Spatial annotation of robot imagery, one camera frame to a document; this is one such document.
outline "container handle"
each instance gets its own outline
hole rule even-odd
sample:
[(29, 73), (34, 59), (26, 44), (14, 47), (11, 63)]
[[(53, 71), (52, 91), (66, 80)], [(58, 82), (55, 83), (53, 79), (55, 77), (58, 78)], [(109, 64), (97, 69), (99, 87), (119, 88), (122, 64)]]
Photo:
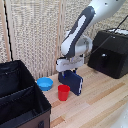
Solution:
[(38, 124), (38, 128), (44, 128), (44, 121), (41, 121), (41, 122)]

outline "black plastic container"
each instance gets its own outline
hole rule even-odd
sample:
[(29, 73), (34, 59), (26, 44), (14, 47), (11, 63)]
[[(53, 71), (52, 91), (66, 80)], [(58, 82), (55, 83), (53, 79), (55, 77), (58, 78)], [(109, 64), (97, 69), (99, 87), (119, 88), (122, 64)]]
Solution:
[(0, 64), (0, 128), (50, 128), (51, 105), (20, 61)]
[(93, 41), (88, 66), (112, 78), (118, 79), (128, 73), (128, 36), (99, 31)]

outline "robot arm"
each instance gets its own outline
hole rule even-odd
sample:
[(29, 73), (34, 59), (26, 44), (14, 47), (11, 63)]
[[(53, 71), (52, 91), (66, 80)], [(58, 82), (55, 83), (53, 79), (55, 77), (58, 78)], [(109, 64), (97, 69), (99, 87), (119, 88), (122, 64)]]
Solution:
[(66, 58), (81, 55), (81, 52), (75, 49), (76, 43), (82, 33), (95, 23), (113, 16), (123, 5), (126, 0), (92, 0), (87, 8), (85, 8), (76, 23), (72, 27), (70, 33), (61, 45), (61, 52)]
[(80, 40), (80, 36), (95, 23), (113, 16), (126, 0), (92, 0), (85, 8), (71, 31), (61, 44), (61, 52), (64, 58), (56, 61), (56, 70), (63, 72), (66, 70), (78, 68), (84, 64), (84, 54), (87, 50), (86, 43), (92, 46), (92, 40), (84, 37), (85, 41)]

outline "wooden table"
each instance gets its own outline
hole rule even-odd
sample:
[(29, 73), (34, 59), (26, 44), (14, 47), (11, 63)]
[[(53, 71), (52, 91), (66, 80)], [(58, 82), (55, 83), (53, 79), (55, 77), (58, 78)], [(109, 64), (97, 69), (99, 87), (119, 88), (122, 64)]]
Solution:
[(82, 94), (70, 92), (67, 101), (58, 99), (58, 74), (50, 77), (53, 87), (44, 94), (52, 105), (51, 128), (110, 128), (128, 102), (128, 75), (113, 79), (87, 65), (77, 74), (84, 80)]

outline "white panel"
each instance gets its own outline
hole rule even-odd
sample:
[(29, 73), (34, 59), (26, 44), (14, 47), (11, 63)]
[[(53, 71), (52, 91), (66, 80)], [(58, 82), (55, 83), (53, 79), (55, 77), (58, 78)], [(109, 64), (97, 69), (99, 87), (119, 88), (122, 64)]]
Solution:
[[(105, 19), (94, 25), (94, 31), (92, 38), (96, 36), (98, 31), (105, 30), (109, 28), (116, 28), (119, 23), (128, 15), (128, 0), (124, 3), (124, 5), (120, 8), (120, 10), (114, 14), (113, 17)], [(121, 29), (128, 30), (128, 18), (127, 20), (120, 26)]]
[(54, 74), (59, 0), (6, 0), (6, 5), (13, 57), (35, 79)]
[(4, 2), (0, 0), (0, 63), (10, 61)]

